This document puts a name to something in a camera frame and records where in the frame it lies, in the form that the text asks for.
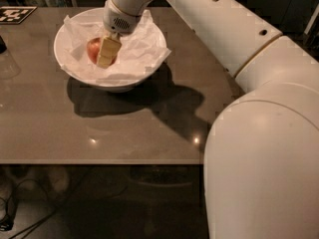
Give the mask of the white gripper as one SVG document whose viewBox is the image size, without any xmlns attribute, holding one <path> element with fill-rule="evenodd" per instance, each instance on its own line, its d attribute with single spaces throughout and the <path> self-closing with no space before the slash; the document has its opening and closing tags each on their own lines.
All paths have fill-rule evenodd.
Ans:
<svg viewBox="0 0 319 239">
<path fill-rule="evenodd" d="M 106 30 L 119 34 L 131 34 L 138 26 L 147 6 L 154 0 L 106 0 L 103 23 Z M 118 34 L 101 38 L 97 66 L 107 68 L 116 59 L 122 46 Z"/>
</svg>

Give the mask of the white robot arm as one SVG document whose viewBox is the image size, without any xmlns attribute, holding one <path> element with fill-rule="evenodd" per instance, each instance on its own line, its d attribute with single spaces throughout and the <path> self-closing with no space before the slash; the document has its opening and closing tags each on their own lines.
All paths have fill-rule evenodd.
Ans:
<svg viewBox="0 0 319 239">
<path fill-rule="evenodd" d="M 107 0 L 105 27 L 137 26 L 153 0 Z M 204 153 L 210 239 L 319 239 L 319 64 L 235 0 L 166 0 L 245 94 Z"/>
</svg>

